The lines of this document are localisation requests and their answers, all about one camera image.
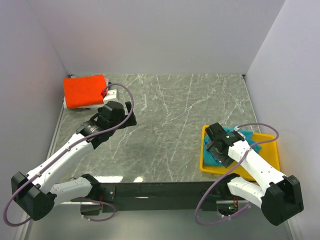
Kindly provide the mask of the teal t shirt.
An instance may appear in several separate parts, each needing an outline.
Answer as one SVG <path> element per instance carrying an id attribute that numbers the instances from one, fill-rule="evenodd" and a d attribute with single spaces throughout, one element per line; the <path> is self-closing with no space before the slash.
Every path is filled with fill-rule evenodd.
<path id="1" fill-rule="evenodd" d="M 225 130 L 219 123 L 204 129 L 203 162 L 210 167 L 228 168 L 234 162 L 241 163 L 245 169 L 255 168 L 264 159 L 249 143 L 250 137 L 239 129 Z"/>

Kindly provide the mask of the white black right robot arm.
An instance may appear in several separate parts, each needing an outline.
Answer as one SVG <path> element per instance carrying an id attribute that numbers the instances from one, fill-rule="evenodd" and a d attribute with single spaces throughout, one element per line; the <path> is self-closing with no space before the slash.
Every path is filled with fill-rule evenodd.
<path id="1" fill-rule="evenodd" d="M 196 209 L 216 186 L 222 198 L 230 200 L 238 196 L 259 207 L 264 217 L 278 226 L 304 210 L 300 181 L 286 176 L 271 166 L 249 144 L 236 126 L 227 132 L 218 123 L 204 128 L 209 138 L 205 150 L 221 156 L 220 163 L 230 169 L 216 180 L 201 197 Z"/>

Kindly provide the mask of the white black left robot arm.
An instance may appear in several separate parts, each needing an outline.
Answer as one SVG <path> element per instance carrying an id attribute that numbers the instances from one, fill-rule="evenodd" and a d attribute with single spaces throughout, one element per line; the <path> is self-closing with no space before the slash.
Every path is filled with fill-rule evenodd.
<path id="1" fill-rule="evenodd" d="M 137 124 L 133 102 L 109 101 L 83 122 L 67 143 L 41 165 L 11 178 L 13 200 L 34 221 L 44 218 L 55 206 L 76 198 L 98 201 L 101 183 L 92 175 L 58 184 L 68 169 L 99 145 L 109 140 L 117 129 Z"/>

